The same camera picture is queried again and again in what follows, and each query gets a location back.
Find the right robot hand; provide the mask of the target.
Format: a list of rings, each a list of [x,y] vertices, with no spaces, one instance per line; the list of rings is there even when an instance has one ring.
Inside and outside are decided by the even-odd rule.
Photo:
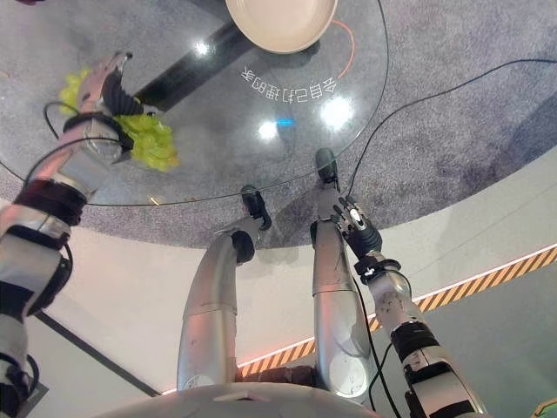
[[[334,214],[331,220],[358,259],[369,252],[381,251],[382,238],[379,230],[352,196],[339,196],[338,204],[334,204],[332,209]]]

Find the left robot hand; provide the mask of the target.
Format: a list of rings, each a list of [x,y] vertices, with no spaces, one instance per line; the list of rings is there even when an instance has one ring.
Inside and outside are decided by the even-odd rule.
[[[130,51],[116,51],[92,67],[78,88],[77,109],[81,113],[100,112],[111,117],[162,113],[124,89],[124,67],[132,57]]]

